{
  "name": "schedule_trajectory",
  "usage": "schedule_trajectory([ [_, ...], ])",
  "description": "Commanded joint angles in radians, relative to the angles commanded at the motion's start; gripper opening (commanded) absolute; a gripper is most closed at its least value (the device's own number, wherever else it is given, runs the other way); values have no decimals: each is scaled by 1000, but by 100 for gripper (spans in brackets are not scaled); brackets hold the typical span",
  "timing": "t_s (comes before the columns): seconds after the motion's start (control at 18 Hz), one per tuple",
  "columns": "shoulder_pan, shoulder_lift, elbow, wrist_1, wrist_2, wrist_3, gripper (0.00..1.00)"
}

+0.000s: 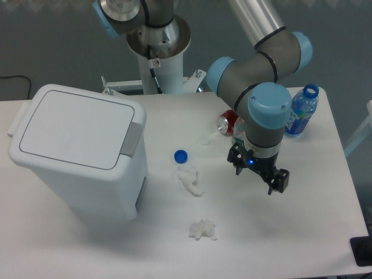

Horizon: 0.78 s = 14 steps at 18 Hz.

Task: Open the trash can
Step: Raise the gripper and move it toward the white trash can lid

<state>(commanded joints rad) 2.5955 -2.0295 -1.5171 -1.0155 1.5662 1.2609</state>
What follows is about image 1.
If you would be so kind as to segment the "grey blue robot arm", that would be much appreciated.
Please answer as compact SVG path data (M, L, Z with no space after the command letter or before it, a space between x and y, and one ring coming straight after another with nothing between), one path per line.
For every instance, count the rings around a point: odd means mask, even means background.
M313 55L311 42L290 33L270 1L231 1L255 54L247 62L228 56L209 68L209 88L244 121L244 140L234 144L227 160L240 173L250 169L261 176L270 192L283 192L289 172L276 168L276 159L291 113L289 91L278 84L304 66ZM175 14L173 1L95 1L93 7L112 37L125 34L140 66L145 94L183 91L182 56L191 32Z

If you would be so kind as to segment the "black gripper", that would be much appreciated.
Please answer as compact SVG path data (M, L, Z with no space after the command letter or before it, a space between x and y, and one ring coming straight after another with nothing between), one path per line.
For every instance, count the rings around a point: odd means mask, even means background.
M243 169L249 169L268 180L268 194L283 193L289 184L289 171L277 169L276 160L281 144L264 148L254 144L243 144L243 155L239 143L234 143L229 149L227 161L235 167L238 176Z

